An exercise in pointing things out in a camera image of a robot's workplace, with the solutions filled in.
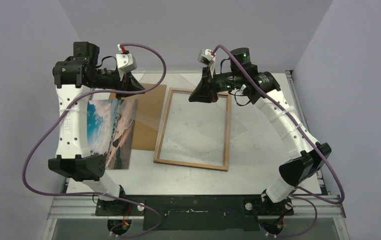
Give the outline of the clear acrylic glass sheet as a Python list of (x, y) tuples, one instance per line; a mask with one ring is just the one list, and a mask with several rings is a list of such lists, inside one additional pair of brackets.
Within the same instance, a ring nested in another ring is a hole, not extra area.
[(114, 142), (131, 150), (140, 145), (156, 159), (219, 164), (237, 136), (232, 98), (221, 93), (214, 103), (190, 102), (199, 78), (168, 73), (155, 89), (124, 98)]

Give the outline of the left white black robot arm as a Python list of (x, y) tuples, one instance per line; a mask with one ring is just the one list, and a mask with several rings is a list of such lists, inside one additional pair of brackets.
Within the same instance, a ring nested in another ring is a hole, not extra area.
[(52, 74), (62, 120), (55, 158), (48, 161), (53, 172), (100, 193), (97, 209), (111, 211), (117, 216), (127, 212), (130, 205), (122, 198), (125, 196), (124, 188), (114, 183), (106, 173), (107, 158), (101, 153), (91, 152), (87, 109), (93, 89), (144, 90), (131, 73), (136, 69), (135, 58), (123, 45), (118, 45), (118, 49), (120, 53), (115, 57), (115, 70), (102, 69), (98, 65), (99, 47), (85, 41), (74, 42), (73, 55), (54, 65)]

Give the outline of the beach landscape photo print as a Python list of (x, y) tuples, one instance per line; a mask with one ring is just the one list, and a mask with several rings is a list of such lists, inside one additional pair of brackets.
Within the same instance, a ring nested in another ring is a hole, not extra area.
[(90, 100), (87, 104), (87, 141), (91, 155), (102, 155), (107, 170), (130, 166), (137, 99)]

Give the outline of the blue wooden picture frame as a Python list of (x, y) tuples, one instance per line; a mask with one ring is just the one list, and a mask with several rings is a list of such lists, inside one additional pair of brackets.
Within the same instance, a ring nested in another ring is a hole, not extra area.
[(228, 171), (231, 98), (215, 103), (189, 102), (190, 89), (168, 91), (154, 151), (154, 163)]

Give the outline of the brown cardboard backing board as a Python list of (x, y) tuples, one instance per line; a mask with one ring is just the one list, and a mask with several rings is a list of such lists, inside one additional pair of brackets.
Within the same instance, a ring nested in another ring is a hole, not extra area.
[(122, 121), (120, 129), (134, 127), (132, 149), (146, 151), (155, 149), (166, 91), (167, 86), (160, 84), (144, 94), (121, 99), (120, 114), (126, 121), (132, 120), (132, 123)]

